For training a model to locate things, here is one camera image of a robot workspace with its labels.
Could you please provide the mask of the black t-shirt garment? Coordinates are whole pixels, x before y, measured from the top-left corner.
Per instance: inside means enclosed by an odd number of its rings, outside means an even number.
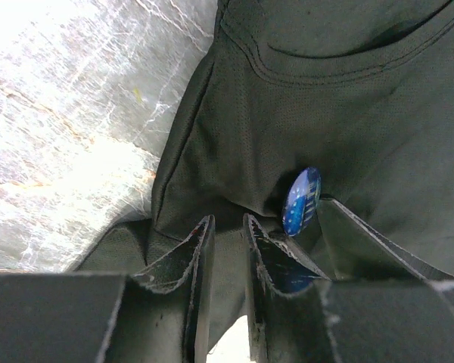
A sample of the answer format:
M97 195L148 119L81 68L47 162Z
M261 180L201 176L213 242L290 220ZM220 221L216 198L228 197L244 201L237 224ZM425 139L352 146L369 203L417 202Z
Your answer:
M309 166L324 193L454 275L454 1L220 1L151 215L80 268L136 272L214 216L214 345L245 313L243 215L277 228Z

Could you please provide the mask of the blue round brooch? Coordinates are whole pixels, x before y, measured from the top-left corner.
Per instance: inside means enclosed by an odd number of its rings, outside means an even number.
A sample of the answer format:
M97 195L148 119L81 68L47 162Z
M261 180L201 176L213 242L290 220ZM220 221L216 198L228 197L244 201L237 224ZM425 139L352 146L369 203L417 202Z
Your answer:
M321 194L321 175L316 167L304 169L291 185L281 214L286 235L298 235L316 213Z

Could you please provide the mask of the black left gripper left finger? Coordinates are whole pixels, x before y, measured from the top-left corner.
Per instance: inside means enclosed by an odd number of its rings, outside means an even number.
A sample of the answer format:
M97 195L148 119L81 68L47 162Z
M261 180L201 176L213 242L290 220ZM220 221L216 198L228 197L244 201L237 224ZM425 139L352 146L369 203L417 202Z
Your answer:
M215 219L135 275L0 274L0 362L203 362Z

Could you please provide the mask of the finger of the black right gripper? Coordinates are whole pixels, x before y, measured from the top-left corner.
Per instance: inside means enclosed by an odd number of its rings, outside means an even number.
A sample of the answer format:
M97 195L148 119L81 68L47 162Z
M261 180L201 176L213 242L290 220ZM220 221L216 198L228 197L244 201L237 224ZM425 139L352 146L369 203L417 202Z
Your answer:
M454 280L454 275L386 238L331 196L321 198L298 244L327 276L340 281Z

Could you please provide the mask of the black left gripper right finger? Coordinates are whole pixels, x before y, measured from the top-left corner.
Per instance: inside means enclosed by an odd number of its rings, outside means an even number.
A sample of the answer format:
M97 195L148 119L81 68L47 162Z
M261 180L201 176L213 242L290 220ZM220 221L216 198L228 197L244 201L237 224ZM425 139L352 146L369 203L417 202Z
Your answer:
M333 281L254 216L243 227L254 361L454 362L454 280Z

